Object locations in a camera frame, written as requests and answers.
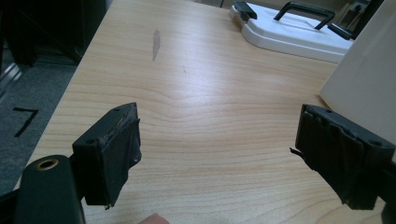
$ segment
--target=black tape mark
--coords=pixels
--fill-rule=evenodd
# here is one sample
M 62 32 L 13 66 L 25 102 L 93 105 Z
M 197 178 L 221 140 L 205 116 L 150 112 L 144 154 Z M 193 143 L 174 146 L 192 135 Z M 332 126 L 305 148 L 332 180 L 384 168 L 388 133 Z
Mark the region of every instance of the black tape mark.
M 19 108 L 19 107 L 14 107 L 14 111 L 19 111 L 19 112 L 30 112 L 32 115 L 29 117 L 28 120 L 25 121 L 23 126 L 20 128 L 20 130 L 14 135 L 14 137 L 20 137 L 21 134 L 27 129 L 29 124 L 32 122 L 32 120 L 35 118 L 35 115 L 37 115 L 38 110 L 34 109 L 25 109 L 25 108 Z

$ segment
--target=gray mark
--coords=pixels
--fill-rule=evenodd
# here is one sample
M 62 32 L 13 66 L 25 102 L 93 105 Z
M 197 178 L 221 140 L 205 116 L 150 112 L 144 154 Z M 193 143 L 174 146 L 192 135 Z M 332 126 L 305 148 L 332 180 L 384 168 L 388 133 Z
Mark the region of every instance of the gray mark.
M 154 32 L 154 43 L 152 45 L 152 61 L 155 61 L 158 50 L 160 50 L 160 45 L 161 45 L 161 36 L 160 36 L 160 32 L 156 29 Z

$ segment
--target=light wood desk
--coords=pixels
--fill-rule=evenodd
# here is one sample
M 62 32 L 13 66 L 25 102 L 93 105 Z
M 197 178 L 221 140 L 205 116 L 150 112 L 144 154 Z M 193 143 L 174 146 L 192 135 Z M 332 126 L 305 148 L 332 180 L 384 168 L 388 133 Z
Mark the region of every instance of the light wood desk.
M 301 105 L 323 105 L 335 66 L 250 45 L 226 9 L 115 0 L 31 161 L 71 155 L 109 109 L 137 102 L 143 159 L 115 207 L 84 206 L 88 223 L 154 212 L 183 224 L 378 223 L 382 202 L 350 210 L 289 151 Z

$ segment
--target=gray carpet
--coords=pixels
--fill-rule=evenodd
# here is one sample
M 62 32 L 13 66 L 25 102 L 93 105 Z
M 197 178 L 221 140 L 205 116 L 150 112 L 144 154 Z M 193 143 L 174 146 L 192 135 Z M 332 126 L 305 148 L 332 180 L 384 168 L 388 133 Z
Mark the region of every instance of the gray carpet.
M 57 53 L 38 56 L 0 103 L 0 195 L 12 191 L 76 66 Z

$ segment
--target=table top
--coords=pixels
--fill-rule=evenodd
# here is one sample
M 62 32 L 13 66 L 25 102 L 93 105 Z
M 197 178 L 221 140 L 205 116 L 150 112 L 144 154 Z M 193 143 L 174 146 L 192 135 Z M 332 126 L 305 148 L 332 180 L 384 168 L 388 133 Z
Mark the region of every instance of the table top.
M 88 223 L 378 223 L 352 211 L 290 153 L 302 104 L 336 64 L 259 49 L 228 10 L 181 0 L 115 0 L 31 161 L 72 154 L 109 109 L 137 102 L 143 159 L 115 207 Z

